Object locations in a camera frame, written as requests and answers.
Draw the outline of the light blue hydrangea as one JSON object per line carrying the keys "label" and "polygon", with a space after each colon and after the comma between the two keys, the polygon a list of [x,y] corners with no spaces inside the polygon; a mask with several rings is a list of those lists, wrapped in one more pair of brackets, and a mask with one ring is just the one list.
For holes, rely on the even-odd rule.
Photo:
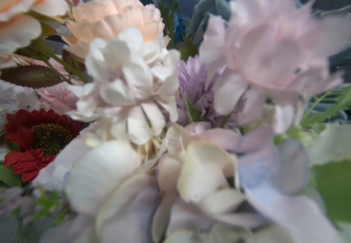
{"label": "light blue hydrangea", "polygon": [[282,133],[294,123],[306,125],[307,100],[343,83],[329,59],[351,40],[346,16],[316,18],[311,5],[294,1],[229,1],[230,18],[209,17],[199,57],[209,76],[212,107],[246,125],[262,118],[272,96],[273,124]]}

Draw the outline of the dark blue hydrangea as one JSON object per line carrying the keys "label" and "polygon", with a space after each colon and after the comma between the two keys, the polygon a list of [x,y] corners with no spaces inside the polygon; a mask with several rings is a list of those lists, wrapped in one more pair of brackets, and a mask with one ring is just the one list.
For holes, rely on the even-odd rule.
{"label": "dark blue hydrangea", "polygon": [[171,38],[169,45],[175,47],[184,41],[189,19],[192,17],[198,1],[164,0],[155,1],[155,3],[165,24],[164,33]]}

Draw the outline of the white peony flower stem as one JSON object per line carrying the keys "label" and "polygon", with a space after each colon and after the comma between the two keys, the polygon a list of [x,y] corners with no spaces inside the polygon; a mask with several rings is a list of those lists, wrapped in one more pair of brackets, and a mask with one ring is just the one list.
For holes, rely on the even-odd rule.
{"label": "white peony flower stem", "polygon": [[81,60],[95,38],[114,39],[133,26],[151,42],[165,27],[160,10],[140,1],[0,1],[0,54],[29,46],[44,25]]}

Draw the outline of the red gerbera flower stem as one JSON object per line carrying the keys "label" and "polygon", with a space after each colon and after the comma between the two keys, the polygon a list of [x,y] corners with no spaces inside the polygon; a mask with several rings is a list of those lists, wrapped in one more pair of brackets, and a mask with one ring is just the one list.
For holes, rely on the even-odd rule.
{"label": "red gerbera flower stem", "polygon": [[3,162],[22,182],[31,182],[80,131],[84,123],[51,110],[18,110],[7,115],[5,139],[15,147]]}

